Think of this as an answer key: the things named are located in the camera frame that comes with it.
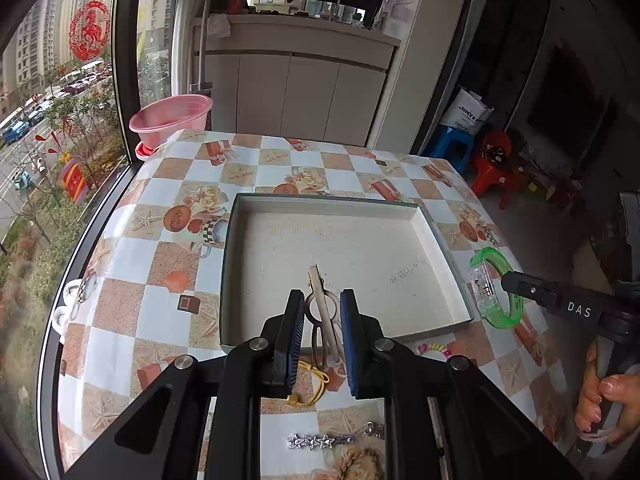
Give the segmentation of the person's right hand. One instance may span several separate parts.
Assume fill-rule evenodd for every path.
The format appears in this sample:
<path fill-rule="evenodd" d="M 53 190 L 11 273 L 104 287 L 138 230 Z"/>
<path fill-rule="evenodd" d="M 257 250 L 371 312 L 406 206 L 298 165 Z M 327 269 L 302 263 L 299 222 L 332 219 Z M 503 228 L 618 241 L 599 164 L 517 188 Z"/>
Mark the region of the person's right hand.
<path fill-rule="evenodd" d="M 617 444 L 633 434 L 639 427 L 640 386 L 638 376 L 612 375 L 600 379 L 597 376 L 598 346 L 590 344 L 586 354 L 586 369 L 575 412 L 576 427 L 589 434 L 593 424 L 602 419 L 601 404 L 604 400 L 620 402 L 622 412 L 616 429 L 608 435 L 608 442 Z"/>

